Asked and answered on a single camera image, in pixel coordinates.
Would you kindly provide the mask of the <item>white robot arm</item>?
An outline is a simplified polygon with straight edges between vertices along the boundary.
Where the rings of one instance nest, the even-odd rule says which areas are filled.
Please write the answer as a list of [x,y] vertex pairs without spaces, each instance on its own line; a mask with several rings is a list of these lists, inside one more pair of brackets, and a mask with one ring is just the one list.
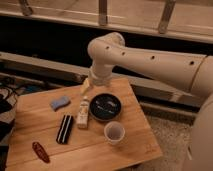
[[213,171],[213,56],[129,48],[117,32],[91,40],[92,65],[83,91],[107,85],[119,66],[204,99],[182,171]]

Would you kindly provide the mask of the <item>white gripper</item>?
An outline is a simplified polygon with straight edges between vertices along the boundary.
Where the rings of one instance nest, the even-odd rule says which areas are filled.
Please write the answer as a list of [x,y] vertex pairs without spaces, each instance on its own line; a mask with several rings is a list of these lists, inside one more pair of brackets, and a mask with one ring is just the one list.
[[80,94],[84,96],[95,86],[105,86],[110,82],[112,75],[111,68],[94,68],[89,70],[89,78],[86,78],[80,87]]

